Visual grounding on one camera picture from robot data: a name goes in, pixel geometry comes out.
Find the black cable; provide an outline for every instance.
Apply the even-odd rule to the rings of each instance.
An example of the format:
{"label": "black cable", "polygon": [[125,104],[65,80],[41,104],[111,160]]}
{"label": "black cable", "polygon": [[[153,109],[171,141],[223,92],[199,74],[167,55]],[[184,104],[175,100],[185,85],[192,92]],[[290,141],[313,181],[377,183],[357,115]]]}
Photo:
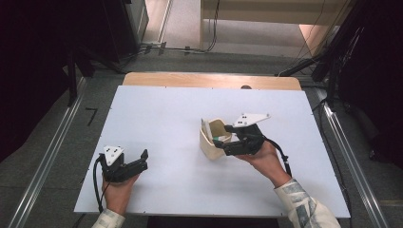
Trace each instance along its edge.
{"label": "black cable", "polygon": [[311,66],[308,66],[308,68],[311,70],[311,73],[313,73],[314,71],[311,69]]}
{"label": "black cable", "polygon": [[271,143],[278,150],[279,154],[281,155],[281,159],[284,162],[285,171],[288,173],[288,175],[290,175],[290,177],[293,177],[293,175],[291,173],[290,163],[288,162],[288,156],[284,155],[281,147],[279,147],[279,145],[276,142],[267,139],[265,136],[263,136],[263,137],[267,142]]}
{"label": "black cable", "polygon": [[102,199],[104,198],[104,194],[105,194],[105,192],[106,192],[107,187],[109,187],[109,185],[110,185],[110,182],[107,183],[106,188],[105,188],[105,189],[103,190],[103,192],[102,192],[101,201],[102,201]]}
{"label": "black cable", "polygon": [[[297,66],[298,66],[298,65],[300,65],[300,64],[302,63],[302,61],[304,61],[304,60],[305,60],[305,59],[301,59],[301,60],[299,60],[299,62],[298,62],[298,64],[297,64]],[[299,72],[300,72],[301,74],[303,74],[303,75],[307,75],[306,73],[302,72],[302,70],[300,70]]]}
{"label": "black cable", "polygon": [[304,40],[305,40],[305,43],[303,44],[303,46],[302,46],[301,49],[299,50],[299,53],[298,53],[298,55],[297,55],[297,57],[296,57],[296,60],[295,60],[291,65],[289,65],[289,66],[292,66],[293,64],[296,63],[297,58],[298,58],[299,54],[302,52],[302,50],[303,50],[303,48],[305,47],[305,45],[306,45],[306,47],[308,47],[307,41],[308,41],[309,38],[311,37],[312,30],[313,30],[314,27],[317,25],[317,21],[318,21],[319,18],[322,16],[323,9],[324,9],[324,7],[325,7],[325,2],[326,2],[326,0],[323,0],[323,2],[322,2],[322,7],[321,7],[321,9],[320,9],[320,14],[319,14],[319,16],[317,17],[316,21],[314,22],[314,25],[311,27],[311,30],[309,31],[308,38],[304,39]]}
{"label": "black cable", "polygon": [[77,221],[74,223],[72,228],[78,228],[78,226],[80,225],[81,221],[83,220],[83,218],[86,216],[86,214],[82,214]]}
{"label": "black cable", "polygon": [[102,206],[102,202],[101,202],[100,195],[98,192],[98,184],[97,184],[97,164],[100,161],[101,161],[101,156],[94,163],[92,178],[94,180],[95,197],[97,198],[97,202],[98,202],[98,210],[100,211],[100,213],[102,213],[104,211],[104,207]]}
{"label": "black cable", "polygon": [[188,52],[188,53],[200,53],[200,54],[202,54],[202,53],[206,53],[207,51],[206,50],[202,50],[202,49],[196,49],[196,48],[188,48],[188,49],[185,49],[185,48],[177,48],[177,47],[152,47],[150,50],[178,50],[178,51],[181,51],[181,52]]}
{"label": "black cable", "polygon": [[327,89],[326,86],[322,86],[322,85],[302,85],[301,88],[305,88],[305,87],[312,87],[312,88],[319,88],[319,89]]}
{"label": "black cable", "polygon": [[[124,59],[128,59],[128,60],[125,61],[123,64],[117,66],[117,67],[120,68],[120,69],[123,69],[123,68],[127,67],[127,65],[133,60],[134,57],[136,57],[136,56],[138,56],[138,55],[140,55],[140,54],[143,54],[144,52],[145,52],[145,49],[139,49],[139,51],[138,51],[137,53],[134,53],[134,54],[131,54],[131,55],[128,55],[128,56],[124,57]],[[108,67],[101,67],[101,66],[98,66],[98,65],[101,65],[101,63],[99,63],[99,64],[92,64],[92,65],[93,65],[95,68],[98,68],[98,69],[110,69],[110,68],[108,68]]]}
{"label": "black cable", "polygon": [[[338,15],[337,15],[335,21],[332,23],[331,28],[333,28],[334,25],[336,24],[336,22],[337,22],[337,20],[338,20],[338,17],[341,15],[341,12],[342,12],[343,9],[346,7],[347,2],[348,2],[348,1],[345,1],[345,2],[344,2],[343,7],[342,7],[341,10],[338,12]],[[323,39],[322,41],[319,42],[319,44],[317,44],[316,46],[310,48],[310,49],[309,49],[307,52],[305,52],[300,58],[298,58],[298,56],[299,56],[299,55],[298,55],[298,56],[296,57],[296,58],[298,58],[298,59],[295,60],[292,64],[288,65],[288,66],[286,67],[286,69],[282,70],[282,71],[278,74],[278,76],[280,76],[280,74],[281,74],[282,72],[284,72],[284,71],[286,71],[286,70],[292,68],[292,67],[293,67],[293,64],[294,64],[296,61],[302,59],[302,57],[304,57],[306,54],[310,53],[313,49],[315,49],[315,48],[321,46],[323,42],[327,42],[328,39],[329,39],[330,37],[332,37],[332,35],[333,35],[335,32],[336,32],[336,31],[333,30],[332,33],[330,33],[330,34],[326,37],[326,39]]]}
{"label": "black cable", "polygon": [[213,22],[213,41],[210,44],[210,47],[207,49],[207,52],[212,50],[217,42],[217,20],[219,18],[219,11],[220,11],[220,0],[217,1],[216,6],[216,13],[214,15],[214,22]]}
{"label": "black cable", "polygon": [[342,192],[345,193],[345,198],[346,198],[346,202],[347,202],[347,208],[349,209],[349,212],[350,212],[350,227],[353,227],[353,211],[352,211],[352,204],[351,204],[351,201],[350,201],[350,195],[349,195],[349,193],[347,191],[346,184],[344,182],[343,175],[342,175],[341,170],[340,170],[340,166],[339,166],[339,164],[337,162],[335,152],[332,149],[332,146],[330,146],[329,139],[327,138],[327,136],[325,134],[325,131],[323,129],[322,109],[325,106],[324,101],[326,101],[326,99],[323,99],[322,101],[320,101],[320,103],[318,105],[319,109],[318,109],[317,114],[318,114],[318,117],[319,117],[319,132],[320,132],[320,135],[322,136],[322,138],[325,139],[325,142],[327,143],[328,148],[329,148],[329,150],[330,150],[330,152],[332,154],[333,160],[335,161],[337,172],[338,172],[338,174],[340,176],[340,181],[341,181],[340,185],[342,187]]}

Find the right hand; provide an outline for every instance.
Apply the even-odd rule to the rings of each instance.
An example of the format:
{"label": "right hand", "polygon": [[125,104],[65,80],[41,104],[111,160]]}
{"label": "right hand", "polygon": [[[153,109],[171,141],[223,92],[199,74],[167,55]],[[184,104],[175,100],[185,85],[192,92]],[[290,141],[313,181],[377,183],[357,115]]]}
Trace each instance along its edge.
{"label": "right hand", "polygon": [[133,184],[139,176],[140,174],[120,183],[108,183],[104,179],[103,191],[105,191],[106,208],[124,216],[132,193]]}
{"label": "right hand", "polygon": [[291,179],[279,162],[276,148],[269,142],[264,142],[255,155],[238,155],[236,157],[252,164],[262,175],[270,179],[276,188]]}

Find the white table surface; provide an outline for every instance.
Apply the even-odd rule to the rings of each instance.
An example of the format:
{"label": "white table surface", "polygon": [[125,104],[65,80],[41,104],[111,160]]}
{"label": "white table surface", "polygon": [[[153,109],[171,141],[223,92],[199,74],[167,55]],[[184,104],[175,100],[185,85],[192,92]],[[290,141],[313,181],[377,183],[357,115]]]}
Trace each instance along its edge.
{"label": "white table surface", "polygon": [[271,118],[258,126],[289,156],[293,177],[337,218],[350,216],[303,91],[134,85],[116,92],[74,211],[98,212],[93,163],[105,145],[119,145],[125,162],[140,158],[144,149],[149,154],[148,170],[135,183],[127,213],[286,216],[273,184],[250,164],[234,157],[210,161],[199,147],[201,118],[231,124],[241,113],[269,113]]}

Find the sleeve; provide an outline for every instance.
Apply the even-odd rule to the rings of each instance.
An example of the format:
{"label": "sleeve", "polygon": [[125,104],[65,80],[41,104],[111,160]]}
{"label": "sleeve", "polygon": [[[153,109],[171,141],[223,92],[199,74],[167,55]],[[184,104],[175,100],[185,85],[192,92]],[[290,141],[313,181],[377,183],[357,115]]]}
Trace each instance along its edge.
{"label": "sleeve", "polygon": [[333,213],[318,200],[311,198],[295,179],[275,189],[275,192],[294,227],[340,227]]}
{"label": "sleeve", "polygon": [[125,221],[125,217],[105,209],[92,228],[120,228]]}

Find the metal rail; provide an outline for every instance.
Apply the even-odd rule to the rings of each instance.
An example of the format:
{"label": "metal rail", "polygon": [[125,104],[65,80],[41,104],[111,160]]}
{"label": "metal rail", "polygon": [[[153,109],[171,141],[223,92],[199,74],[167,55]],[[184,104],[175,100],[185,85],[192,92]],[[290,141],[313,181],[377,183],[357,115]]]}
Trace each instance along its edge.
{"label": "metal rail", "polygon": [[165,32],[166,24],[168,22],[169,13],[171,12],[172,8],[172,0],[168,0],[168,4],[166,4],[166,10],[163,15],[163,24],[161,25],[160,32],[158,33],[158,42],[163,41],[163,34]]}
{"label": "metal rail", "polygon": [[[317,96],[322,101],[326,98],[326,92],[317,89]],[[362,202],[364,203],[368,215],[373,223],[374,227],[389,227],[388,221],[382,213],[379,203],[374,195],[374,192],[367,182],[364,172],[361,169],[357,159],[355,158],[355,153],[350,146],[346,135],[341,128],[340,122],[338,121],[335,112],[332,112],[328,105],[324,106],[326,117],[332,127],[335,138],[340,146],[340,151],[344,157],[347,166],[349,167],[350,173],[352,174],[353,180],[355,182],[358,193],[361,196]]]}
{"label": "metal rail", "polygon": [[72,120],[74,119],[77,109],[83,100],[87,80],[88,79],[82,78],[78,84],[78,97],[73,105],[67,108],[65,115],[63,116],[63,119],[60,122],[52,141],[50,142],[48,150],[44,155],[44,158],[39,164],[35,175],[33,176],[29,186],[20,200],[17,210],[15,211],[14,216],[12,217],[12,220],[8,226],[9,228],[24,227],[30,210],[39,196],[42,186],[45,183],[45,179],[48,176],[48,172],[50,171],[50,168],[59,152],[60,146],[68,132]]}

